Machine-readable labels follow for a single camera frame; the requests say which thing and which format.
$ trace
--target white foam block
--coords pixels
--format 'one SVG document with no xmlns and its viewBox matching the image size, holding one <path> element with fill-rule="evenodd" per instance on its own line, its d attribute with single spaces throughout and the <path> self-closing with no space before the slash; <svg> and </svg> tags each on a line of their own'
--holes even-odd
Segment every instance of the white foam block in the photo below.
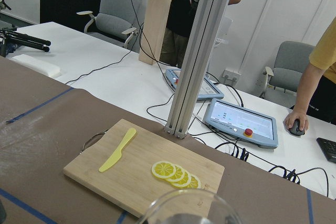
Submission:
<svg viewBox="0 0 336 224">
<path fill-rule="evenodd" d="M 11 60 L 51 78 L 61 75 L 59 66 L 35 59 L 29 55 L 17 55 L 12 57 Z"/>
</svg>

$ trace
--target table surface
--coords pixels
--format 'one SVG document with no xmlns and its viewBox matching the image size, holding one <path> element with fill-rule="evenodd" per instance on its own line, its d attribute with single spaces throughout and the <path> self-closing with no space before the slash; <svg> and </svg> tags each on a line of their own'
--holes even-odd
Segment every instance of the table surface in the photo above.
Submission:
<svg viewBox="0 0 336 224">
<path fill-rule="evenodd" d="M 56 80 L 67 83 L 77 79 L 80 75 L 89 73 L 111 63 L 119 62 L 128 50 L 106 43 L 70 28 L 56 23 L 45 23 L 35 26 L 23 27 L 18 30 L 30 36 L 51 41 L 50 52 L 45 53 L 28 47 L 20 47 L 13 55 L 26 54 L 36 59 L 50 62 L 61 68 L 61 76 Z M 147 119 L 158 120 L 146 112 L 153 105 L 166 103 L 173 91 L 165 83 L 165 79 L 157 65 L 148 65 L 138 61 L 138 54 L 130 52 L 120 63 L 113 64 L 102 70 L 95 71 L 78 81 L 68 83 L 74 88 L 85 89 L 95 97 L 114 104 L 120 108 Z M 224 85 L 218 85 L 225 94 L 223 100 L 233 104 L 240 101 L 236 93 Z M 250 153 L 263 158 L 273 164 L 304 172 L 311 168 L 322 167 L 328 174 L 329 197 L 336 197 L 336 164 L 328 162 L 320 147 L 316 143 L 317 137 L 333 140 L 336 126 L 310 118 L 310 128 L 302 137 L 295 137 L 288 133 L 283 125 L 283 120 L 290 109 L 253 95 L 239 91 L 244 106 L 251 110 L 273 116 L 277 121 L 279 146 L 275 150 L 258 148 L 250 143 L 239 142 L 238 145 L 246 148 Z M 150 109 L 150 112 L 162 119 L 167 119 L 172 100 L 167 105 Z M 194 114 L 199 119 L 203 118 L 208 102 L 197 102 Z M 198 120 L 192 118 L 189 129 L 190 134 L 208 132 L 209 129 Z M 214 134 L 199 136 L 207 145 L 215 147 L 222 143 Z M 220 151 L 231 153 L 233 147 L 225 145 Z M 248 162 L 264 170 L 270 170 L 273 165 L 249 156 Z M 283 171 L 276 169 L 275 174 L 283 175 Z M 327 182 L 324 172 L 320 169 L 300 175 L 301 185 L 322 195 L 327 194 Z"/>
</svg>

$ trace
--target computer mouse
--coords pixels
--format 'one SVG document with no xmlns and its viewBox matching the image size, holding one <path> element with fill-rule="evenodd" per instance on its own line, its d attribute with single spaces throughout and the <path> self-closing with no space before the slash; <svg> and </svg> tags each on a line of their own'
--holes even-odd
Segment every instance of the computer mouse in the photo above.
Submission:
<svg viewBox="0 0 336 224">
<path fill-rule="evenodd" d="M 294 135 L 294 136 L 302 136 L 305 134 L 305 130 L 303 131 L 300 130 L 300 120 L 295 119 L 293 127 L 289 129 L 289 133 Z"/>
</svg>

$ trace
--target wall outlet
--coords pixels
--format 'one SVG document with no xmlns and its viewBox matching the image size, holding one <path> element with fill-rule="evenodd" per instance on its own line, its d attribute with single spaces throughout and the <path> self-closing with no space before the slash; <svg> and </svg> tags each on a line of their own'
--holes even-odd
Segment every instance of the wall outlet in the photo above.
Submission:
<svg viewBox="0 0 336 224">
<path fill-rule="evenodd" d="M 242 74 L 238 73 L 237 71 L 235 70 L 232 70 L 232 69 L 225 69 L 224 70 L 224 73 L 223 73 L 223 78 L 226 79 L 226 80 L 230 80 L 230 81 L 238 81 L 239 80 L 239 77 L 241 76 Z"/>
</svg>

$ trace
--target yellow shirt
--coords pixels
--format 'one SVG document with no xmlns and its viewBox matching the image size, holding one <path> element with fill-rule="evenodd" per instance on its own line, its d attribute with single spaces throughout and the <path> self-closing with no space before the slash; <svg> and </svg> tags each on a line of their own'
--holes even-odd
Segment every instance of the yellow shirt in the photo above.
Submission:
<svg viewBox="0 0 336 224">
<path fill-rule="evenodd" d="M 336 83 L 336 18 L 310 54 L 309 61 L 319 69 L 326 69 L 324 76 Z"/>
</svg>

